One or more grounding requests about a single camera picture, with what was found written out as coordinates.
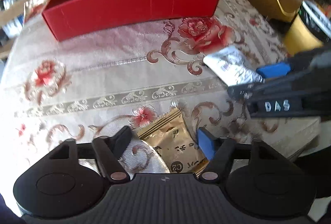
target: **floral tablecloth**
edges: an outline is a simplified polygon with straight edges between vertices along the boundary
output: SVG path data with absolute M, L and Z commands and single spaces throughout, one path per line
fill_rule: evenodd
M 261 138 L 286 157 L 302 149 L 318 134 L 318 118 L 251 120 L 203 65 L 204 55 L 229 44 L 255 67 L 286 54 L 277 33 L 247 0 L 219 0 L 213 18 L 126 25 L 62 43 L 40 15 L 31 19 L 0 84 L 0 192 L 7 204 L 19 213 L 12 195 L 16 178 L 61 141 L 90 142 L 124 125 L 137 130 L 171 107 L 182 110 L 193 137 L 205 126 L 242 143 Z M 169 172 L 137 137 L 120 162 L 131 175 Z M 92 160 L 82 164 L 95 169 Z

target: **red flower print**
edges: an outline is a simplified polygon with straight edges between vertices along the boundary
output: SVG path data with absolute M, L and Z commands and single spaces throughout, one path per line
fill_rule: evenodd
M 130 117 L 130 124 L 133 128 L 143 128 L 153 122 L 157 114 L 152 106 L 140 106 L 132 110 L 133 116 Z
M 34 70 L 37 78 L 34 79 L 36 87 L 41 87 L 43 85 L 48 85 L 52 79 L 55 63 L 49 60 L 43 60 L 41 65 Z
M 251 25 L 253 25 L 253 26 L 257 26 L 257 25 L 259 25 L 259 24 L 256 22 L 256 20 L 255 20 L 254 18 L 250 18 L 250 19 L 249 19 L 249 23 L 250 23 Z
M 214 17 L 183 18 L 178 33 L 183 38 L 193 39 L 193 49 L 205 55 L 219 51 L 235 40 L 234 30 Z
M 24 134 L 25 129 L 26 129 L 25 124 L 21 124 L 19 129 L 16 128 L 16 130 L 19 131 L 19 136 L 22 136 Z

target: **table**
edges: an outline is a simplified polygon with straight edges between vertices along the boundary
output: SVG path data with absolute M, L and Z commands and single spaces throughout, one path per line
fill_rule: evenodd
M 247 0 L 219 0 L 213 18 L 126 25 L 62 43 L 40 15 L 31 19 L 14 43 L 0 84 L 0 192 L 7 205 L 19 214 L 14 181 L 61 141 L 90 142 L 124 125 L 136 131 L 175 106 L 193 137 L 204 126 L 241 143 L 260 138 L 284 156 L 296 156 L 318 135 L 319 118 L 250 119 L 202 64 L 204 54 L 229 44 L 255 67 L 286 55 L 277 33 Z M 131 175 L 169 172 L 137 137 L 120 162 Z M 95 169 L 92 160 L 81 163 Z

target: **silver packet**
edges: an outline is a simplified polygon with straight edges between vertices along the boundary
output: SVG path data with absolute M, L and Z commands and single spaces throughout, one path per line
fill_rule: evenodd
M 244 54 L 233 45 L 207 55 L 203 61 L 228 86 L 264 82 Z

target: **red box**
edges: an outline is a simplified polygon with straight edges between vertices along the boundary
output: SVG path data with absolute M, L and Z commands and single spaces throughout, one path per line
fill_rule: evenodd
M 218 0 L 50 0 L 42 15 L 59 41 L 149 20 L 211 17 Z

